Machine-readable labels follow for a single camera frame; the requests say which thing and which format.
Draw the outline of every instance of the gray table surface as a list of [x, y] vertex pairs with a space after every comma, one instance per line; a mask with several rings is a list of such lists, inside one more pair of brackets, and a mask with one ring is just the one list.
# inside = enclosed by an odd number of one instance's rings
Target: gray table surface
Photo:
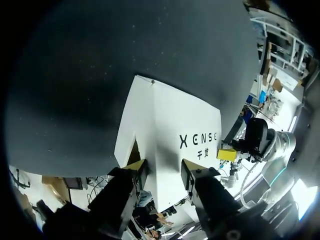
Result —
[[49, 176], [99, 176], [135, 75], [220, 109], [222, 137], [258, 72], [241, 1], [65, 0], [26, 43], [5, 113], [9, 164]]

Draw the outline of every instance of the ceiling light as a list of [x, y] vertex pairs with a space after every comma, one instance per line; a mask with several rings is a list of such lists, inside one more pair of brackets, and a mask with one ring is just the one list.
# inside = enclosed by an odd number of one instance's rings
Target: ceiling light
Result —
[[290, 132], [290, 133], [292, 132], [292, 129], [294, 129], [296, 120], [297, 120], [297, 116], [294, 116], [293, 119], [292, 119], [292, 122], [291, 122], [291, 125], [289, 127], [289, 131], [288, 132]]
[[305, 215], [310, 205], [314, 202], [317, 195], [317, 186], [307, 187], [305, 183], [299, 179], [291, 189], [294, 201], [298, 204], [299, 220]]
[[182, 236], [178, 237], [178, 239], [182, 239], [185, 235], [190, 233], [194, 228], [195, 228], [195, 226], [190, 227], [187, 231], [185, 231], [184, 234], [182, 234]]
[[171, 236], [173, 234], [175, 234], [176, 232], [169, 232], [169, 233], [165, 233], [165, 234], [161, 234], [161, 236]]

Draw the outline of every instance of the person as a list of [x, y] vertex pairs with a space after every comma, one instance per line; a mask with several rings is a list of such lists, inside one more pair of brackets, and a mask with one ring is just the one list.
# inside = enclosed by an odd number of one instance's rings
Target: person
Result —
[[[132, 232], [132, 234], [135, 236], [136, 239], [138, 240], [142, 239], [140, 232], [137, 230], [132, 220], [130, 220], [128, 224], [128, 228], [130, 229], [130, 231]], [[158, 230], [155, 230], [154, 226], [149, 226], [149, 228], [146, 228], [142, 231], [147, 236], [148, 239], [159, 240], [162, 238], [161, 232]]]
[[152, 194], [149, 191], [142, 190], [140, 192], [139, 202], [136, 204], [136, 207], [144, 208], [153, 200]]
[[166, 221], [162, 213], [150, 214], [146, 207], [136, 207], [132, 216], [149, 239], [161, 239], [161, 232], [158, 229], [163, 225], [173, 226], [172, 222]]

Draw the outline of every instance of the white cable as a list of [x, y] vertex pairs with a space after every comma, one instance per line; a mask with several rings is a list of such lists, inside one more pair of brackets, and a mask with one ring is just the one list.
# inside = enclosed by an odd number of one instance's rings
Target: white cable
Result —
[[271, 152], [271, 149], [272, 149], [272, 148], [275, 146], [275, 144], [276, 144], [277, 132], [276, 132], [276, 130], [274, 130], [274, 129], [272, 129], [272, 128], [271, 128], [270, 130], [273, 131], [274, 137], [273, 137], [270, 145], [269, 145], [268, 148], [266, 149], [265, 153], [263, 154], [262, 160], [263, 160], [264, 158], [266, 158], [266, 156]]
[[252, 173], [252, 171], [255, 169], [255, 167], [258, 165], [259, 161], [257, 161], [253, 167], [248, 171], [248, 173], [245, 175], [244, 179], [243, 179], [243, 182], [242, 182], [242, 185], [241, 185], [241, 189], [240, 189], [240, 200], [241, 200], [241, 203], [242, 205], [246, 208], [246, 209], [249, 209], [250, 207], [247, 205], [245, 199], [244, 199], [244, 188], [245, 188], [245, 184], [246, 184], [246, 181], [247, 181], [247, 178], [249, 177], [250, 173]]

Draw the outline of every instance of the cardboard box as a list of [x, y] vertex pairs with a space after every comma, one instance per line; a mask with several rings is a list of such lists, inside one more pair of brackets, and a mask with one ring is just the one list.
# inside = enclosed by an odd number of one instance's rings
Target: cardboard box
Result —
[[282, 84], [281, 84], [281, 82], [280, 82], [280, 80], [279, 80], [278, 78], [276, 78], [276, 79], [274, 80], [274, 83], [272, 84], [272, 88], [273, 88], [274, 90], [278, 91], [279, 93], [282, 92], [283, 86], [282, 86]]
[[69, 190], [62, 178], [55, 176], [42, 176], [41, 182], [48, 185], [60, 203], [66, 204], [66, 202], [70, 202]]
[[34, 222], [36, 222], [36, 216], [33, 213], [32, 206], [29, 202], [28, 196], [25, 194], [22, 194], [16, 187], [13, 188], [13, 192], [21, 208], [29, 214], [29, 216]]

